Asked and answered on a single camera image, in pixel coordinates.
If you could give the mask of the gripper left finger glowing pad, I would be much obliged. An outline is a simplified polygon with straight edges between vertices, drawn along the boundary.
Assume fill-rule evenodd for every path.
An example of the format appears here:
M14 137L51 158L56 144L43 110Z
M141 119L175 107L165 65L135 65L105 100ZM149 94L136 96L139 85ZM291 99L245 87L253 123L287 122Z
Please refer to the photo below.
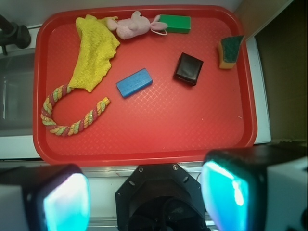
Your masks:
M85 231L90 185L73 164L0 170L2 231Z

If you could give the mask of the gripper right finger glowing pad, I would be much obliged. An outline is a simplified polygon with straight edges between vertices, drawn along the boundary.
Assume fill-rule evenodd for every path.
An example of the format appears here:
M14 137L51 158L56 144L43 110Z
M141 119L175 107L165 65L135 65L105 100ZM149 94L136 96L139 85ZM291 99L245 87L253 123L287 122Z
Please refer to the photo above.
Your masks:
M281 144L212 150L201 191L220 231L305 231L308 150Z

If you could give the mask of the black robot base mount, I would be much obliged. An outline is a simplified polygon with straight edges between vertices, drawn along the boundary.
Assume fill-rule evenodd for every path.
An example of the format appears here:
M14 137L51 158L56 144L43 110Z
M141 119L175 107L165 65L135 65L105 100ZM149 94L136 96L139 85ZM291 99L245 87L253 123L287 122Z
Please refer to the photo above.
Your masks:
M120 231L208 231L201 184L178 164L138 166L115 193Z

